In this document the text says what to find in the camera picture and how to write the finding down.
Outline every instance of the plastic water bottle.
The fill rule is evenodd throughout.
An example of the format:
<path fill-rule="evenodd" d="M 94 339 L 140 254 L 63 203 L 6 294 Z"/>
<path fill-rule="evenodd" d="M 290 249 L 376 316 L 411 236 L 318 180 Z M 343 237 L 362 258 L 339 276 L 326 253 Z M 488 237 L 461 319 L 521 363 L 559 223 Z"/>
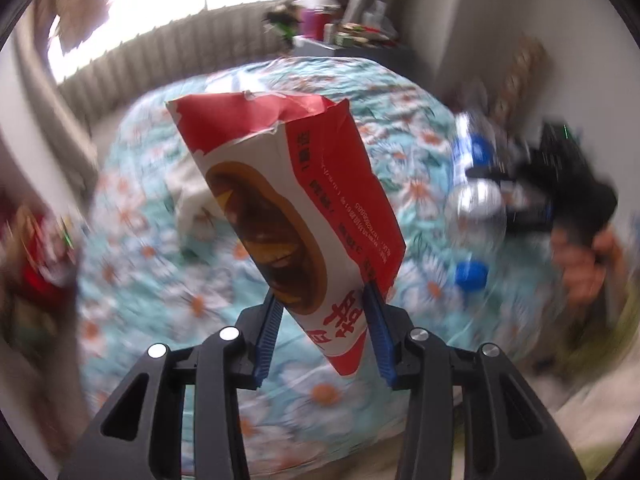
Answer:
<path fill-rule="evenodd" d="M 472 179 L 456 186 L 444 207 L 447 237 L 458 250 L 490 265 L 504 240 L 507 213 L 500 187 L 491 180 Z"/>
<path fill-rule="evenodd" d="M 459 259 L 455 282 L 464 293 L 467 315 L 477 318 L 484 314 L 490 267 L 507 227 L 500 187 L 484 179 L 456 186 L 447 197 L 444 216 L 447 237 Z"/>
<path fill-rule="evenodd" d="M 488 166 L 496 151 L 502 152 L 501 130 L 479 112 L 456 115 L 456 139 L 452 144 L 453 186 L 467 182 L 466 170 L 473 166 Z"/>

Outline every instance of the wall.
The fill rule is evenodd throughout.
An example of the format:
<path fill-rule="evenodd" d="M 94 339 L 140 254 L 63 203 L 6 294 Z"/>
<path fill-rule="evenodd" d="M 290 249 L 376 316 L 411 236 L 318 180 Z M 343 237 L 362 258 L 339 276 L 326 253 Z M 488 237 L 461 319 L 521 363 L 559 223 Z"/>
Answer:
<path fill-rule="evenodd" d="M 449 46 L 460 0 L 406 0 L 401 23 L 402 40 L 415 50 L 426 76 L 418 81 L 430 89 L 440 73 Z"/>
<path fill-rule="evenodd" d="M 535 136 L 551 116 L 581 131 L 618 188 L 614 224 L 628 236 L 640 210 L 640 49 L 608 0 L 407 0 L 402 31 L 430 68 L 423 86 L 440 98 L 474 76 L 495 92 L 519 35 L 537 36 L 550 63 L 511 129 Z"/>
<path fill-rule="evenodd" d="M 550 63 L 514 121 L 535 136 L 543 117 L 562 117 L 582 132 L 597 171 L 620 195 L 614 224 L 628 237 L 640 210 L 640 49 L 608 0 L 506 0 L 492 49 L 476 72 L 496 89 L 521 32 L 538 37 Z"/>
<path fill-rule="evenodd" d="M 0 50 L 0 184 L 16 202 L 61 213 L 76 204 L 26 99 L 13 35 Z"/>
<path fill-rule="evenodd" d="M 59 466 L 31 415 L 31 399 L 39 384 L 37 373 L 0 338 L 0 410 L 31 461 L 48 479 L 54 480 Z"/>

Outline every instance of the person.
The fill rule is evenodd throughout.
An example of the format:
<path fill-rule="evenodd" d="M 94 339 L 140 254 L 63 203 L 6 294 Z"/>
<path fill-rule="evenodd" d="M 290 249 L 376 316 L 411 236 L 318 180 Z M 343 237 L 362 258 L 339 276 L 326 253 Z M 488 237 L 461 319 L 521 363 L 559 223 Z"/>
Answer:
<path fill-rule="evenodd" d="M 622 310 L 628 272 L 622 247 L 611 227 L 595 235 L 590 248 L 569 243 L 564 230 L 554 229 L 551 248 L 553 261 L 562 271 L 567 307 L 579 311 L 593 302 L 607 279 L 616 293 L 618 311 Z"/>

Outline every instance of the green object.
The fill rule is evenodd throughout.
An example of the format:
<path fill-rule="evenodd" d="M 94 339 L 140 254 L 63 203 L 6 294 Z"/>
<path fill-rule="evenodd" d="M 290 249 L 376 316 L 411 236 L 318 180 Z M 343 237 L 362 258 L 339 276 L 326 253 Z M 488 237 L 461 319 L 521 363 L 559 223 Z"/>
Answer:
<path fill-rule="evenodd" d="M 284 38 L 284 41 L 289 46 L 293 46 L 293 37 L 296 35 L 297 30 L 290 25 L 285 25 L 284 23 L 275 23 L 274 26 L 278 30 L 280 35 Z"/>
<path fill-rule="evenodd" d="M 611 462 L 619 448 L 620 444 L 609 444 L 577 450 L 576 455 L 582 469 L 584 469 L 587 480 L 593 480 L 602 473 L 602 470 Z"/>
<path fill-rule="evenodd" d="M 346 32 L 338 32 L 335 35 L 335 44 L 342 47 L 353 46 L 353 38 Z"/>
<path fill-rule="evenodd" d="M 560 345 L 558 364 L 569 376 L 597 378 L 615 365 L 629 350 L 640 320 L 640 293 L 630 282 L 628 297 L 617 324 L 606 333 L 586 333 L 576 349 Z"/>

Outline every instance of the hand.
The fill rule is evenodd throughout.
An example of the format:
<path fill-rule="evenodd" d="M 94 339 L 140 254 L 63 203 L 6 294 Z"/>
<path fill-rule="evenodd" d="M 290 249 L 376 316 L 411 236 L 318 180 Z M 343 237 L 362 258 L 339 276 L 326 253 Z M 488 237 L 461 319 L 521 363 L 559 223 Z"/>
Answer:
<path fill-rule="evenodd" d="M 596 263 L 597 255 L 607 263 L 612 263 L 614 268 L 620 265 L 624 267 L 622 249 L 609 228 L 595 235 L 591 248 L 570 244 L 565 231 L 554 229 L 551 248 L 554 263 L 562 269 L 562 282 L 567 289 L 567 304 L 570 307 L 588 305 L 600 292 L 607 267 Z"/>

